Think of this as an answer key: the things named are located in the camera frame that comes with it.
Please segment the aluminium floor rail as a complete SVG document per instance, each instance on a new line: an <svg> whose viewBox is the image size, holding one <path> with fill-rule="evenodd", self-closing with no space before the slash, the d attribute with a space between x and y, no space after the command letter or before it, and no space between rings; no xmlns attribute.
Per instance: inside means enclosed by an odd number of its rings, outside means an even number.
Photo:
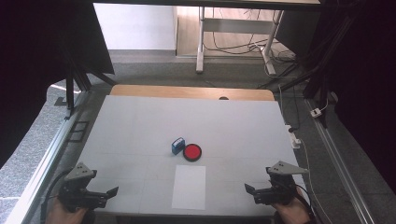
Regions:
<svg viewBox="0 0 396 224"><path fill-rule="evenodd" d="M358 189L352 178L352 175L348 171L347 166L342 159L342 156L340 155L329 131L324 128L317 119L313 119L313 121L320 136L321 142L325 146L329 158L332 161L332 166L338 174L345 192L348 195L348 200L354 207L361 224L375 224L367 203L364 201L361 191Z"/></svg>
<svg viewBox="0 0 396 224"><path fill-rule="evenodd" d="M77 163L90 129L93 96L77 94L73 111L66 109L64 96L64 91L48 91L38 117L0 169L0 224L39 224L50 183Z"/></svg>

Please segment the white metal desk frame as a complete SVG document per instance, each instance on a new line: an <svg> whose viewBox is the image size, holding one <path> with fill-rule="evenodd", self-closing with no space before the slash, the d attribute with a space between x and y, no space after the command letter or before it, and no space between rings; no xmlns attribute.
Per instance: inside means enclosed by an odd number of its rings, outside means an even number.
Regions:
<svg viewBox="0 0 396 224"><path fill-rule="evenodd" d="M259 51L264 60L264 68L270 76L273 76L276 70L271 62L270 50L272 49L272 44L282 14L282 10L275 10L274 17L271 21L207 18L205 16L205 8L199 7L199 40L196 58L196 73L201 74L204 71L204 33L212 32L268 35L267 43L264 47L259 47Z"/></svg>

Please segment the black metal stand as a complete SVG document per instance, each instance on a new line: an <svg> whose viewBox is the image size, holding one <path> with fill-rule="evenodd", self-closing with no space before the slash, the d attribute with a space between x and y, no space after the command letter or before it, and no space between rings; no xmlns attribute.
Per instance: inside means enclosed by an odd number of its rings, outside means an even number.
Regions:
<svg viewBox="0 0 396 224"><path fill-rule="evenodd" d="M81 91L89 91L92 87L89 81L88 74L92 74L95 77L103 80L106 84L111 87L115 86L117 82L110 77L107 77L104 73L93 71L85 65L77 63L72 57L72 54L67 48L62 49L64 58L67 61L68 72L65 78L65 97L66 97L66 115L65 119L71 119L75 113L75 97L74 97L74 85L77 84Z"/></svg>
<svg viewBox="0 0 396 224"><path fill-rule="evenodd" d="M285 10L281 13L282 22L293 29L290 38L308 37L310 45L307 53L293 60L291 68L262 84L260 89L269 86L276 80L290 73L299 65L304 66L304 72L293 81L280 86L277 92L285 91L303 81L308 84L303 91L304 98L313 98L319 93L318 103L326 107L329 90L327 79L331 59L346 35L356 17L356 10L363 0L319 0L317 7L311 9Z"/></svg>

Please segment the person's left hand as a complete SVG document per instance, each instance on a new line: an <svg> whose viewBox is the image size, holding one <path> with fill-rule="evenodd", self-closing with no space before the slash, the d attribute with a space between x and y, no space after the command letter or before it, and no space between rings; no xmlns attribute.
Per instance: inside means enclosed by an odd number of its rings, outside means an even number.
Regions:
<svg viewBox="0 0 396 224"><path fill-rule="evenodd" d="M70 213L58 199L55 199L45 224L81 224L87 212L87 208L79 208L77 212Z"/></svg>

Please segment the blue stamp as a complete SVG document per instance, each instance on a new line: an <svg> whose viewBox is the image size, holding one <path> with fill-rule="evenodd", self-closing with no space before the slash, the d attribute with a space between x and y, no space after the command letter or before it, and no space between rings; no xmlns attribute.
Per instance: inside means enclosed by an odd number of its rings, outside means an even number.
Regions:
<svg viewBox="0 0 396 224"><path fill-rule="evenodd" d="M172 153L174 155L177 155L180 151L182 151L185 148L185 139L182 137L179 137L172 143Z"/></svg>

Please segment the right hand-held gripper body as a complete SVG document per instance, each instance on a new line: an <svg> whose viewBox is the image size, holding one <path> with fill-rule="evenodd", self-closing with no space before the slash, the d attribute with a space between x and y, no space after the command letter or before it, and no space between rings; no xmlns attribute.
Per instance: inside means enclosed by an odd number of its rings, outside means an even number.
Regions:
<svg viewBox="0 0 396 224"><path fill-rule="evenodd" d="M309 170L284 161L266 168L270 177L269 189L254 189L253 198L255 203L270 205L273 203L288 204L297 194L296 183L293 175L308 174Z"/></svg>

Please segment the white power strip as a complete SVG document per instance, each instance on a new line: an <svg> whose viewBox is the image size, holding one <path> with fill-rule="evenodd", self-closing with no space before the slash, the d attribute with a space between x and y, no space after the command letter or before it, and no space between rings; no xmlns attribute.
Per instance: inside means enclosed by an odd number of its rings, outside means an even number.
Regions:
<svg viewBox="0 0 396 224"><path fill-rule="evenodd" d="M286 125L287 133L290 137L290 144L293 149L299 149L301 147L301 140L296 137L294 129L290 125Z"/></svg>

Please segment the round red ink pad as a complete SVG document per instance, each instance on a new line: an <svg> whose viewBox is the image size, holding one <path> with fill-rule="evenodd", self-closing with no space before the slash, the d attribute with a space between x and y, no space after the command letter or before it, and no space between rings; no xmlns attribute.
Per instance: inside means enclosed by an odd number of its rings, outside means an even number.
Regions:
<svg viewBox="0 0 396 224"><path fill-rule="evenodd" d="M188 144L183 150L183 157L187 161L198 161L202 156L201 148L196 144Z"/></svg>

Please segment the white paper sheet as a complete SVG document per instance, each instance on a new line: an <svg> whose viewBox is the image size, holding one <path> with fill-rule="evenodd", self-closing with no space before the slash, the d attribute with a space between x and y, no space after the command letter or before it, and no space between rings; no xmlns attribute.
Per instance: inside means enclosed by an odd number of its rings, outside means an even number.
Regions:
<svg viewBox="0 0 396 224"><path fill-rule="evenodd" d="M176 168L172 207L205 210L205 167L178 165Z"/></svg>

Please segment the black curtain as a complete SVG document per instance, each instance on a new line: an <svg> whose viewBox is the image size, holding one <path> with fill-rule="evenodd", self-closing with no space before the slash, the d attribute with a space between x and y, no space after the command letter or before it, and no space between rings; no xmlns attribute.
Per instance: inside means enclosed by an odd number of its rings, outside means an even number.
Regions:
<svg viewBox="0 0 396 224"><path fill-rule="evenodd" d="M92 2L0 0L0 168L73 68L114 72Z"/></svg>
<svg viewBox="0 0 396 224"><path fill-rule="evenodd" d="M308 37L290 38L280 23L276 39L307 53ZM363 0L334 53L328 91L338 97L335 113L396 193L396 0Z"/></svg>

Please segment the person's right hand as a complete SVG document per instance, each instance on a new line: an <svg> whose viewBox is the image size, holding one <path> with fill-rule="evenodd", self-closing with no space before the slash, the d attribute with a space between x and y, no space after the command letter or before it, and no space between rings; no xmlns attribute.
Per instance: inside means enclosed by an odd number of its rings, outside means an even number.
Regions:
<svg viewBox="0 0 396 224"><path fill-rule="evenodd" d="M280 215L284 224L307 224L311 221L304 204L294 198L289 204L273 203L272 206Z"/></svg>

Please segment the white table mat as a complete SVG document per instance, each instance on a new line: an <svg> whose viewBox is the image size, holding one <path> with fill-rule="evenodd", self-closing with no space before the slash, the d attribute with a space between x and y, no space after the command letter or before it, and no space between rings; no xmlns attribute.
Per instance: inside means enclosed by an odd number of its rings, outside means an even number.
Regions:
<svg viewBox="0 0 396 224"><path fill-rule="evenodd" d="M172 153L179 137L201 148L198 161ZM297 162L275 101L133 96L107 96L79 161L97 171L89 190L119 187L108 214L217 217L272 215L245 184L265 189L267 167ZM205 210L172 207L178 165L205 167Z"/></svg>

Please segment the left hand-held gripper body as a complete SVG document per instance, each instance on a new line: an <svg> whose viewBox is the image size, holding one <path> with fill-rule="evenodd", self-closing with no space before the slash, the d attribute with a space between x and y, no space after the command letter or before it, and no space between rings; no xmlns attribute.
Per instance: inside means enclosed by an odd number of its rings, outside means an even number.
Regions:
<svg viewBox="0 0 396 224"><path fill-rule="evenodd" d="M78 163L64 178L58 193L59 201L69 212L78 208L104 208L107 194L87 190L87 186L96 177L96 170L91 170L83 162Z"/></svg>

